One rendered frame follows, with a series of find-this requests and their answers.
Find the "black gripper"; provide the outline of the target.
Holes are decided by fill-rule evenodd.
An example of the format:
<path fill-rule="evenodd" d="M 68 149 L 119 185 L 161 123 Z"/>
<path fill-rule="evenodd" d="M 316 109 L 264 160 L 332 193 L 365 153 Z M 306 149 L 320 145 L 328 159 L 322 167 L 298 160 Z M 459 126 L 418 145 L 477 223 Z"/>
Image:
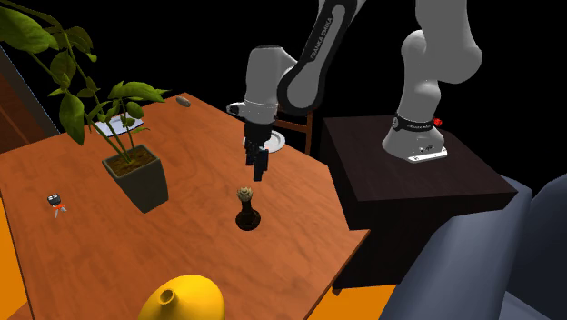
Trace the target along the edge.
<path fill-rule="evenodd" d="M 271 138 L 272 126 L 248 121 L 244 124 L 245 164 L 254 165 L 255 182 L 262 181 L 263 173 L 268 168 L 269 150 L 264 148 L 264 143 Z"/>

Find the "white plate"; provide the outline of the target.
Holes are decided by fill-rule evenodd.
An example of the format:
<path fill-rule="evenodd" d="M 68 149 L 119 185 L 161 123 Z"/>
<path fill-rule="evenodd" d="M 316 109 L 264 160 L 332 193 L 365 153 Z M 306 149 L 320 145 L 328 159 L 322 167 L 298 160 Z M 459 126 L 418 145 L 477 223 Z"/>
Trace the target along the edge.
<path fill-rule="evenodd" d="M 272 130 L 270 138 L 264 142 L 262 146 L 259 147 L 260 151 L 267 150 L 269 153 L 275 153 L 281 150 L 285 146 L 285 137 Z"/>

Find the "brown wooden chair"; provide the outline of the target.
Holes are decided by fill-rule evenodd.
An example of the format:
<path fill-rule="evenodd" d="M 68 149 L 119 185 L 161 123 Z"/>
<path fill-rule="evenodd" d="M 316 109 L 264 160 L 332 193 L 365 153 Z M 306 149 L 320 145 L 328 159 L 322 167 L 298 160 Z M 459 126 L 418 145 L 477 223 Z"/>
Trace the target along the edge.
<path fill-rule="evenodd" d="M 284 129 L 292 130 L 295 132 L 300 132 L 305 134 L 305 149 L 304 152 L 309 155 L 311 153 L 312 146 L 312 136 L 313 136 L 313 111 L 310 111 L 306 115 L 306 124 L 298 124 L 290 121 L 285 121 L 280 118 L 283 111 L 279 109 L 274 117 L 274 126 L 281 127 Z"/>

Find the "black chess piece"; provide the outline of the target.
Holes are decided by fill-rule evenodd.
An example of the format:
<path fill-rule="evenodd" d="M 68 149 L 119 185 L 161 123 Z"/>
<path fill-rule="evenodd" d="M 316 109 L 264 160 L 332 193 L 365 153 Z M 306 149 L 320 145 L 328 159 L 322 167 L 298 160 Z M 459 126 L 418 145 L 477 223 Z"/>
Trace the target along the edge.
<path fill-rule="evenodd" d="M 254 230 L 261 222 L 261 215 L 252 208 L 251 200 L 253 190 L 251 187 L 241 187 L 237 190 L 237 197 L 242 203 L 242 210 L 235 218 L 237 226 L 244 231 Z"/>

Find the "brown wooden table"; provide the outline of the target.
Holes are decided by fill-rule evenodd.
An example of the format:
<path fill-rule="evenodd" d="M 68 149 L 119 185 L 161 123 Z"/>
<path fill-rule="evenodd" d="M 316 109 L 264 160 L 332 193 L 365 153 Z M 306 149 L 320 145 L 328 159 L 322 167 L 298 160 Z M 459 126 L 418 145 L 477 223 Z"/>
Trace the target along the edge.
<path fill-rule="evenodd" d="M 366 237 L 348 228 L 326 165 L 286 147 L 261 182 L 243 124 L 203 101 L 148 105 L 134 136 L 161 160 L 168 200 L 141 213 L 104 169 L 111 146 L 57 135 L 0 155 L 0 194 L 34 320 L 136 320 L 179 275 L 220 288 L 227 320 L 304 320 Z M 235 218 L 251 187 L 261 215 Z M 54 218 L 47 201 L 66 211 Z"/>

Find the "green plant in grey pot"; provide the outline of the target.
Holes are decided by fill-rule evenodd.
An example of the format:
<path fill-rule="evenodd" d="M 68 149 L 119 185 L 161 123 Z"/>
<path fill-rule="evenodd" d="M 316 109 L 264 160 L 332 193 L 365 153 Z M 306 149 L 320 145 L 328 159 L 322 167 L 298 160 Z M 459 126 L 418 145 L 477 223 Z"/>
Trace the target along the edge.
<path fill-rule="evenodd" d="M 28 53 L 53 79 L 58 88 L 50 95 L 60 95 L 59 121 L 77 144 L 85 142 L 85 132 L 95 130 L 114 150 L 115 155 L 102 161 L 108 174 L 142 213 L 168 200 L 164 168 L 160 158 L 145 145 L 136 145 L 133 134 L 139 126 L 118 135 L 109 121 L 119 115 L 126 129 L 134 118 L 144 117 L 142 102 L 162 103 L 164 90 L 143 82 L 120 82 L 108 97 L 100 101 L 99 87 L 78 64 L 75 51 L 97 61 L 93 43 L 81 27 L 65 29 L 52 16 L 0 0 L 0 42 Z M 107 123 L 113 135 L 106 136 L 95 124 Z"/>

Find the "dark wooden robot stand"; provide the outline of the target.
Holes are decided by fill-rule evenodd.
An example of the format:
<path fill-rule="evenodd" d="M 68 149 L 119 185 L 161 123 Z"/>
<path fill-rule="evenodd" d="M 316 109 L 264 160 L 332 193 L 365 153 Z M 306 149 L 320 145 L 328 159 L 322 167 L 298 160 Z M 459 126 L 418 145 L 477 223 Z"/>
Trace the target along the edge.
<path fill-rule="evenodd" d="M 457 215 L 501 210 L 517 191 L 455 135 L 445 158 L 412 164 L 383 150 L 388 115 L 327 117 L 320 159 L 346 222 L 369 230 L 333 289 L 397 285 L 432 234 Z"/>

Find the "white paper sheet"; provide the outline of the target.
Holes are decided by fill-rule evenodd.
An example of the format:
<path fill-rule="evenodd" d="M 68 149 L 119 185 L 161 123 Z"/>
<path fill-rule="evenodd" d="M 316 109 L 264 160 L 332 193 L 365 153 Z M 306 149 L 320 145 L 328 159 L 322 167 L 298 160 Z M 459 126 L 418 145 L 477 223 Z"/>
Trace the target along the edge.
<path fill-rule="evenodd" d="M 134 123 L 132 125 L 129 125 L 128 128 L 126 129 L 125 127 L 123 127 L 121 118 L 119 115 L 114 116 L 110 121 L 109 121 L 109 125 L 113 128 L 113 130 L 118 134 L 124 134 L 127 130 L 134 130 L 137 127 L 141 126 L 144 123 L 144 121 L 142 119 L 136 119 L 134 118 Z M 101 131 L 108 137 L 112 136 L 113 133 L 111 131 L 111 129 L 109 128 L 107 123 L 101 123 L 101 122 L 96 122 L 95 123 L 100 129 Z"/>

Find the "yellow vase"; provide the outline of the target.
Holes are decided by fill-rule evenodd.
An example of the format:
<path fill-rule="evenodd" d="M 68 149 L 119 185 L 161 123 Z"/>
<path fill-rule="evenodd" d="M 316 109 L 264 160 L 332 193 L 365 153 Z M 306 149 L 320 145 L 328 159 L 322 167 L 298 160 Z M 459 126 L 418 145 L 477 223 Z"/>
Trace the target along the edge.
<path fill-rule="evenodd" d="M 156 289 L 137 320 L 225 320 L 219 287 L 201 275 L 181 275 Z"/>

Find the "black car key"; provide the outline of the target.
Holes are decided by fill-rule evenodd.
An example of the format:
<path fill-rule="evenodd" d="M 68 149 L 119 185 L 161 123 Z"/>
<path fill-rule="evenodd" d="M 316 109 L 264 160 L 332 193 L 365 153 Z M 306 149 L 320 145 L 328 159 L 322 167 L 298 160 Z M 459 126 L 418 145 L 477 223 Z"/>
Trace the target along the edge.
<path fill-rule="evenodd" d="M 50 204 L 50 206 L 53 207 L 54 209 L 54 218 L 58 217 L 58 214 L 60 212 L 65 212 L 66 208 L 65 206 L 62 204 L 62 200 L 59 194 L 52 194 L 49 195 L 47 197 L 47 201 Z"/>

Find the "blue grey sofa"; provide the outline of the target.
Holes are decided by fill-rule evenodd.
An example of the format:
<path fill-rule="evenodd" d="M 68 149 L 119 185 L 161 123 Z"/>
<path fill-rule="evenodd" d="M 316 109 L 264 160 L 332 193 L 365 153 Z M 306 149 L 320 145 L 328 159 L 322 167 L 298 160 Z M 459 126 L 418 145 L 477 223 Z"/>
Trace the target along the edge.
<path fill-rule="evenodd" d="M 502 210 L 451 218 L 378 320 L 567 320 L 567 174 Z"/>

